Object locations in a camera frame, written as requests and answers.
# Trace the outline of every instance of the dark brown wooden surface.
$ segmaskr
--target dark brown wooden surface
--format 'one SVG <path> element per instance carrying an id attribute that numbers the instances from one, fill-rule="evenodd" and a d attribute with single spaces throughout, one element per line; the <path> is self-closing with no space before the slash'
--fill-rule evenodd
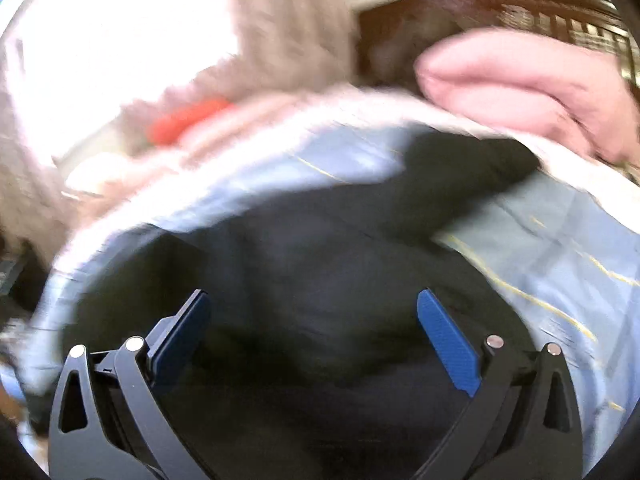
<path id="1" fill-rule="evenodd" d="M 370 50 L 389 40 L 402 20 L 439 8 L 484 25 L 545 34 L 594 50 L 613 52 L 620 72 L 640 97 L 640 51 L 615 7 L 607 0 L 397 0 L 364 10 L 358 16 L 360 75 L 369 75 Z"/>

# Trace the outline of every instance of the black fabric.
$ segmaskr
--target black fabric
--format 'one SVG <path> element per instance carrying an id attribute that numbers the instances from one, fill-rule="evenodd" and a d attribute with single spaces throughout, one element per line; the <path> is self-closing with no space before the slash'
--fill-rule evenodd
<path id="1" fill-rule="evenodd" d="M 635 480 L 640 471 L 638 436 L 640 435 L 640 403 L 636 404 L 622 430 L 604 456 L 584 480 Z"/>
<path id="2" fill-rule="evenodd" d="M 0 480 L 48 480 L 20 444 L 14 427 L 0 413 Z"/>
<path id="3" fill-rule="evenodd" d="M 515 140 L 431 132 L 405 164 L 381 184 L 283 194 L 187 234 L 124 235 L 94 262 L 109 270 L 63 352 L 116 348 L 203 288 L 212 327 L 163 402 L 221 478 L 411 476 L 468 402 L 418 323 L 418 293 L 431 288 L 476 345 L 496 333 L 534 348 L 482 274 L 431 237 L 538 160 Z"/>

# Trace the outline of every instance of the pink fabric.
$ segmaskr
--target pink fabric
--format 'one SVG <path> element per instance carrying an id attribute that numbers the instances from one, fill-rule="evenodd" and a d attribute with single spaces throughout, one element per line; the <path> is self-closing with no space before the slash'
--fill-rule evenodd
<path id="1" fill-rule="evenodd" d="M 548 137 L 581 156 L 640 162 L 638 109 L 611 54 L 482 29 L 437 43 L 415 68 L 425 96 L 453 113 Z"/>

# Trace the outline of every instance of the light blue fabric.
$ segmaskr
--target light blue fabric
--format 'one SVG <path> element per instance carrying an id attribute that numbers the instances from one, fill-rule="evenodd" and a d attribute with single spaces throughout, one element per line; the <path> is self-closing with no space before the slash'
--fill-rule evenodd
<path id="1" fill-rule="evenodd" d="M 640 397 L 640 235 L 590 195 L 538 173 L 442 241 L 489 277 L 538 346 L 562 346 L 590 469 Z"/>
<path id="2" fill-rule="evenodd" d="M 401 170 L 404 147 L 424 126 L 323 132 L 293 155 L 212 186 L 208 195 L 154 224 L 174 232 L 210 225 L 286 190 L 376 182 Z M 514 306 L 537 345 L 559 342 L 568 358 L 585 435 L 585 464 L 604 453 L 640 397 L 639 235 L 585 193 L 544 174 L 479 205 L 442 234 Z M 62 364 L 59 331 L 81 304 L 84 264 L 54 273 L 19 355 L 27 391 L 43 392 Z"/>

